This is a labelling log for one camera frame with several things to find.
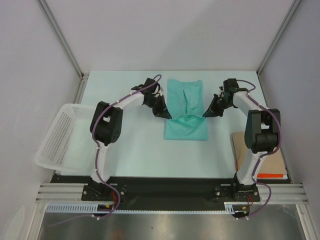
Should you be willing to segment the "teal green t shirt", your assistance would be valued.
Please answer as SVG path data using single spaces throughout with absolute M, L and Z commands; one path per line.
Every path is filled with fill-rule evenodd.
M 165 140 L 207 141 L 208 125 L 203 117 L 203 82 L 167 81 L 167 108 L 172 117 L 166 121 Z

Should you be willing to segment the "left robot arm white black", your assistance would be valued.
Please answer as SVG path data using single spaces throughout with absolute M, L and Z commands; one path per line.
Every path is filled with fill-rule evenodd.
M 114 144 L 121 135 L 124 111 L 145 105 L 152 110 L 156 118 L 172 119 L 162 93 L 161 78 L 161 74 L 147 78 L 145 83 L 132 87 L 130 92 L 119 100 L 113 103 L 100 101 L 97 104 L 90 125 L 90 133 L 96 144 L 94 172 L 97 179 L 94 181 L 97 184 L 93 188 L 93 194 L 98 199 L 105 200 L 111 193 L 115 196 L 117 203 L 121 201 L 120 192 L 107 183 L 110 176 L 103 176 L 102 170 L 106 164 L 110 145 Z

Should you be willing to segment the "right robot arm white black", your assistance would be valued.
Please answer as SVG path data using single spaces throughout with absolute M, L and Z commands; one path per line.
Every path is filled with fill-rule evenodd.
M 258 171 L 265 159 L 279 151 L 282 142 L 281 114 L 276 108 L 270 109 L 251 96 L 251 89 L 239 86 L 240 80 L 228 78 L 220 87 L 220 93 L 214 94 L 204 118 L 222 117 L 228 108 L 240 109 L 247 117 L 244 131 L 244 143 L 248 151 L 244 162 L 234 174 L 226 190 L 215 190 L 217 199 L 235 202 L 259 201 L 257 188 Z

